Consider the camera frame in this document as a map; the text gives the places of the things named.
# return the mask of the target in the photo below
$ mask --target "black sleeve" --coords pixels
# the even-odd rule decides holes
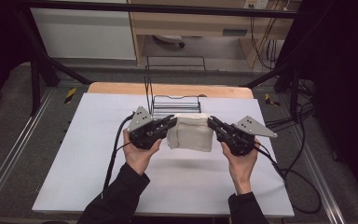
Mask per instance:
[[[125,163],[116,180],[86,207],[77,223],[129,223],[149,182],[146,174],[138,175]]]
[[[232,194],[228,198],[228,206],[233,224],[268,223],[252,192],[239,196]]]

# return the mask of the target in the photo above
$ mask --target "person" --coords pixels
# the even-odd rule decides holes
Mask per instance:
[[[128,132],[123,131],[124,144],[130,142]],[[161,139],[149,149],[143,150],[133,144],[124,146],[126,162],[120,168],[116,180],[98,195],[85,209],[78,224],[121,224],[130,223],[139,198],[150,182],[145,174],[151,157],[159,150]],[[252,193],[250,176],[257,159],[257,150],[246,156],[233,156],[229,147],[222,143],[223,154],[229,163],[229,173],[236,194],[228,198],[233,224],[268,223]]]

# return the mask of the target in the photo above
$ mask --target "white table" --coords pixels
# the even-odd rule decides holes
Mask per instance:
[[[200,98],[203,113],[224,122],[249,115],[263,122],[257,100]],[[121,121],[136,110],[147,108],[144,95],[86,93],[53,162],[33,210],[43,213],[81,213],[103,189],[110,155]],[[268,138],[258,137],[275,158]],[[112,181],[124,163],[122,151]],[[213,137],[212,152],[170,150],[163,140],[147,170],[151,183],[141,196],[135,215],[228,216],[227,198],[235,189],[228,162]],[[259,155],[252,174],[255,197],[266,217],[294,215],[283,182],[270,161]]]

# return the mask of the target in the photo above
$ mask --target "white wall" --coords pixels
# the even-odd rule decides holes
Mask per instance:
[[[125,0],[82,1],[126,3]],[[32,11],[51,57],[135,60],[127,12],[42,8]]]

